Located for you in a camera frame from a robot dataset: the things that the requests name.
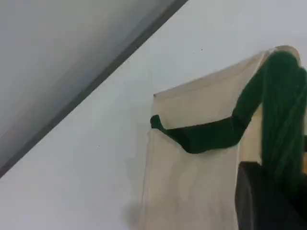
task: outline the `canvas bag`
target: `canvas bag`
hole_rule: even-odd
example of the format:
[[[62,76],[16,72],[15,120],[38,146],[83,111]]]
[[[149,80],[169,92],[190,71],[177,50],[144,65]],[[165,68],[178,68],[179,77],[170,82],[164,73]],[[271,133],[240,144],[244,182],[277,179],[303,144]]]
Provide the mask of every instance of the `canvas bag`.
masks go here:
[[[190,83],[158,93],[153,115],[166,129],[209,123],[229,117],[248,81],[274,50],[260,52],[240,63]],[[188,154],[179,144],[152,129],[144,179],[140,229],[236,230],[235,187],[240,161],[260,160],[261,106],[239,144]]]

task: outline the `green rope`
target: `green rope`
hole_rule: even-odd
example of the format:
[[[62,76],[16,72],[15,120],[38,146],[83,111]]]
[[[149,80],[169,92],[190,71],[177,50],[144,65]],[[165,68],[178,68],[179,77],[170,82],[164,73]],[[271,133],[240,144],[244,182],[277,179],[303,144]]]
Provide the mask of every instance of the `green rope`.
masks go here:
[[[262,163],[275,182],[290,195],[302,175],[303,118],[306,109],[306,71],[288,52],[272,53],[240,94],[231,117],[174,129],[165,129],[159,115],[152,128],[172,138],[188,153],[202,153],[236,145],[263,103]]]

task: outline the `white wall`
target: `white wall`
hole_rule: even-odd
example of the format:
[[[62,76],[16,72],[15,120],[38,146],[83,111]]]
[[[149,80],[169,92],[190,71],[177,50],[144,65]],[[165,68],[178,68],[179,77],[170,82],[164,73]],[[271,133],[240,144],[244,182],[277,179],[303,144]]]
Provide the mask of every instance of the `white wall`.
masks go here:
[[[172,0],[1,0],[0,166]]]

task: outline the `green fabric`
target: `green fabric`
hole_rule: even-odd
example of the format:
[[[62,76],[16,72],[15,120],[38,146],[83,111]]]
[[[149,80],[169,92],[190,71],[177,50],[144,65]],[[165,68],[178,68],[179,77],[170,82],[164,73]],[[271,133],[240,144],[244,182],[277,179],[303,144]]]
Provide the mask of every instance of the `green fabric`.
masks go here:
[[[293,57],[292,54],[283,51],[273,53],[242,91],[231,117],[207,124],[165,129],[159,115],[154,115],[150,120],[151,127],[172,138],[188,153],[202,153],[236,145],[262,102],[263,79],[271,59],[283,54]]]
[[[303,118],[306,110],[306,71],[288,52],[272,53],[240,94],[232,116],[212,123],[165,129],[158,115],[152,128],[179,143],[188,153],[236,145],[263,103],[262,163],[282,191],[294,197],[302,180]]]

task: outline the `black object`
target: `black object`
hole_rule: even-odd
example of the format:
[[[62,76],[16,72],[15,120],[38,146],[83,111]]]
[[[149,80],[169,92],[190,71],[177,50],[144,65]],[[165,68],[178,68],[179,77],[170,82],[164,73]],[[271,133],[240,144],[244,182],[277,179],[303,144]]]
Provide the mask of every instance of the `black object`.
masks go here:
[[[235,195],[239,230],[307,230],[306,182],[288,200],[262,166],[241,162]]]

